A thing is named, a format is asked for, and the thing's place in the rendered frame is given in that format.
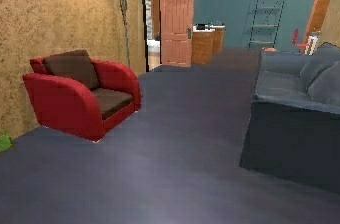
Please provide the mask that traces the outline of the thin dark floor lamp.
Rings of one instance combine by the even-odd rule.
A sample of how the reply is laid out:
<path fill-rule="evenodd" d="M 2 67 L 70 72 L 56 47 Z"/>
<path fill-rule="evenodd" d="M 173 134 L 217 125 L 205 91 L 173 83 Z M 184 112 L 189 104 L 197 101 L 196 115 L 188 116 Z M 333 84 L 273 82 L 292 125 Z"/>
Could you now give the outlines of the thin dark floor lamp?
<path fill-rule="evenodd" d="M 120 3 L 120 10 L 121 10 L 123 27 L 124 27 L 127 65 L 130 68 L 131 60 L 130 60 L 129 37 L 128 37 L 128 28 L 127 28 L 127 0 L 119 0 L 119 3 Z"/>

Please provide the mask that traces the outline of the reddish wooden room door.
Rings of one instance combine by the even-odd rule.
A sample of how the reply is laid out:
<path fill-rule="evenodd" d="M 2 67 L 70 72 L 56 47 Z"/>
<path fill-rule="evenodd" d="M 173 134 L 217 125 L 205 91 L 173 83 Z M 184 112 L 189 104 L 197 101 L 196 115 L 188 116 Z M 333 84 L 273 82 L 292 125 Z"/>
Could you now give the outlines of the reddish wooden room door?
<path fill-rule="evenodd" d="M 163 65 L 190 67 L 194 0 L 160 0 L 161 13 L 161 63 Z"/>

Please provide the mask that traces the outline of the grey ladder shelf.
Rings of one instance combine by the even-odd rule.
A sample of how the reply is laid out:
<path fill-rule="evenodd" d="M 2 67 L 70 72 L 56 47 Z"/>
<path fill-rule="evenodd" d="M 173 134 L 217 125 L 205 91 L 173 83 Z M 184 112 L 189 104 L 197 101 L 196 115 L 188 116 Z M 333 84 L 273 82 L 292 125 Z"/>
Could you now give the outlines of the grey ladder shelf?
<path fill-rule="evenodd" d="M 248 48 L 274 48 L 285 0 L 254 0 Z"/>

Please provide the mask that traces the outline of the orange wooden door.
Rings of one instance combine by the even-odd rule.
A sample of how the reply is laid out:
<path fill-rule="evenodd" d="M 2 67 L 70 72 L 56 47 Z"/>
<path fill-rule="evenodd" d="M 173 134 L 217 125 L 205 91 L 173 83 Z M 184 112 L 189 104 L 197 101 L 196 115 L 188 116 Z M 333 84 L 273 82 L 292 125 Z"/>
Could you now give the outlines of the orange wooden door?
<path fill-rule="evenodd" d="M 307 42 L 308 36 L 312 32 L 320 31 L 323 25 L 330 0 L 314 0 L 312 10 L 307 22 L 304 35 L 304 42 Z"/>

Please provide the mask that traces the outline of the dark grey sofa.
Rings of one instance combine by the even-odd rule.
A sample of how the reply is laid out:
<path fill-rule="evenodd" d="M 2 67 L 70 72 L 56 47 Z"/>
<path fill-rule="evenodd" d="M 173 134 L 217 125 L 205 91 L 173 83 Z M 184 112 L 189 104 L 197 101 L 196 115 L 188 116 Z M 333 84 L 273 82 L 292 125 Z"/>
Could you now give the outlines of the dark grey sofa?
<path fill-rule="evenodd" d="M 261 53 L 240 166 L 340 193 L 340 47 Z"/>

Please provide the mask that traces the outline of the red chair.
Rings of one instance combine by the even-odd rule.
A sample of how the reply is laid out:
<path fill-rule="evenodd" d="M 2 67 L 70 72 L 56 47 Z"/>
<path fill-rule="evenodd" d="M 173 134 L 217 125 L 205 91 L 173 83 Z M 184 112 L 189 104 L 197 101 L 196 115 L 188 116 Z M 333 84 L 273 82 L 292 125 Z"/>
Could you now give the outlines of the red chair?
<path fill-rule="evenodd" d="M 300 53 L 303 53 L 306 49 L 307 46 L 307 39 L 306 39 L 306 35 L 300 35 L 299 34 L 299 29 L 296 28 L 293 31 L 293 35 L 292 35 L 292 39 L 291 39 L 291 43 L 297 47 L 299 49 Z"/>

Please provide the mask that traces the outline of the brown wooden cabinet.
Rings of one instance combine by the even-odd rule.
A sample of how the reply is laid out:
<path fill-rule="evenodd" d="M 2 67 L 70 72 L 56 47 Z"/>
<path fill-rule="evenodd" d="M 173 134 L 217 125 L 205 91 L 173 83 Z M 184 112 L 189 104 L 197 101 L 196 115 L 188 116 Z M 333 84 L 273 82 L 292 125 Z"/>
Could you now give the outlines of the brown wooden cabinet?
<path fill-rule="evenodd" d="M 192 63 L 206 64 L 214 54 L 223 48 L 225 27 L 213 25 L 211 28 L 197 29 L 193 27 Z"/>

